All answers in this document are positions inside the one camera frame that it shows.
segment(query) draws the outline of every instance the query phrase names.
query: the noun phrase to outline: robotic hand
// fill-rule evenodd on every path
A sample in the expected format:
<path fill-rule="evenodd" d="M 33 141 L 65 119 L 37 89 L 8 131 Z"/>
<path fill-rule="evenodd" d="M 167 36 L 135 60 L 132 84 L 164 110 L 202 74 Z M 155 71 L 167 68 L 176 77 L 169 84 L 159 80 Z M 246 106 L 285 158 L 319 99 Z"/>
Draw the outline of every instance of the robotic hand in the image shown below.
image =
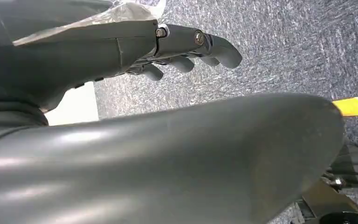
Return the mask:
<path fill-rule="evenodd" d="M 242 60 L 238 50 L 227 40 L 204 34 L 201 30 L 162 24 L 156 30 L 157 48 L 151 56 L 136 61 L 126 73 L 145 74 L 151 80 L 158 81 L 163 77 L 156 66 L 172 65 L 181 72 L 190 72 L 194 63 L 190 58 L 200 58 L 210 66 L 220 63 L 227 68 L 236 68 Z"/>
<path fill-rule="evenodd" d="M 0 47 L 0 99 L 29 102 L 42 111 L 88 81 L 125 73 L 160 80 L 153 64 L 189 72 L 200 58 L 211 66 L 237 67 L 242 56 L 227 40 L 196 28 L 157 21 L 124 21 L 68 29 L 37 41 Z"/>

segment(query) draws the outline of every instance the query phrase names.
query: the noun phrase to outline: hex bolt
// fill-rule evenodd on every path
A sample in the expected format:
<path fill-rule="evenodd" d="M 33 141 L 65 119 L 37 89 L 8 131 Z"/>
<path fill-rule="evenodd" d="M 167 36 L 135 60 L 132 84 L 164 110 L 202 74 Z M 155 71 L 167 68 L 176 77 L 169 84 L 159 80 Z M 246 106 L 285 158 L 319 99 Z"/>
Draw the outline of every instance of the hex bolt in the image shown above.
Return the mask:
<path fill-rule="evenodd" d="M 195 38 L 195 43 L 197 45 L 201 46 L 204 44 L 205 38 L 204 38 L 204 34 L 202 33 L 202 31 L 200 31 L 200 30 L 195 31 L 194 38 Z"/>
<path fill-rule="evenodd" d="M 166 30 L 164 28 L 156 29 L 156 36 L 159 38 L 166 37 Z"/>

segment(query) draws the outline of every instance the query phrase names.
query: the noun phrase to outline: gray plastic cover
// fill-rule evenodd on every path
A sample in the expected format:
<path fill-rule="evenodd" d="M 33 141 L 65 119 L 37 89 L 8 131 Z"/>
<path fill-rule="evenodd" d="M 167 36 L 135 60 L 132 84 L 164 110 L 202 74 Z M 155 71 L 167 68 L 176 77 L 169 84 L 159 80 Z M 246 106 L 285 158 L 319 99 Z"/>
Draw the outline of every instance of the gray plastic cover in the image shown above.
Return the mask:
<path fill-rule="evenodd" d="M 0 224 L 264 224 L 342 143 L 339 110 L 303 94 L 1 126 Z"/>

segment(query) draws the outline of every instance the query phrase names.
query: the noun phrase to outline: plastic wrap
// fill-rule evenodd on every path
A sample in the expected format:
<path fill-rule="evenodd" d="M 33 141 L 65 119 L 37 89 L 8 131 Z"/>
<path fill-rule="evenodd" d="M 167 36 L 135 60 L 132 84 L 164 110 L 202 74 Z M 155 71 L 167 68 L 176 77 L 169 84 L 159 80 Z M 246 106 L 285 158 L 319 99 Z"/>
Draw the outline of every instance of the plastic wrap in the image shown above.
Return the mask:
<path fill-rule="evenodd" d="M 166 0 L 159 0 L 157 5 L 155 6 L 141 4 L 139 0 L 111 0 L 111 2 L 112 7 L 110 7 L 105 12 L 96 14 L 94 16 L 68 25 L 50 28 L 34 33 L 19 40 L 13 41 L 13 45 L 19 46 L 26 43 L 30 43 L 39 39 L 58 34 L 70 28 L 122 21 L 155 20 L 162 16 L 166 5 Z"/>

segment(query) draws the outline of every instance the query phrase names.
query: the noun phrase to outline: gray carpet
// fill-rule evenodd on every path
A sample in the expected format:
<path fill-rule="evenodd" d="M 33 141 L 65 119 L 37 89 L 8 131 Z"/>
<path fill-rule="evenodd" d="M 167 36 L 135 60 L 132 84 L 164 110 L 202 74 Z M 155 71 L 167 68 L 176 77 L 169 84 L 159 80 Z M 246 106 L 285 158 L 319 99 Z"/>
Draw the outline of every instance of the gray carpet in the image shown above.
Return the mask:
<path fill-rule="evenodd" d="M 358 0 L 168 0 L 161 21 L 225 37 L 244 60 L 235 70 L 199 60 L 186 74 L 163 67 L 159 82 L 128 75 L 99 82 L 100 118 L 257 92 L 358 96 Z M 358 144 L 358 118 L 346 124 Z M 346 193 L 358 201 L 358 189 Z M 290 215 L 288 210 L 273 223 L 288 223 Z"/>

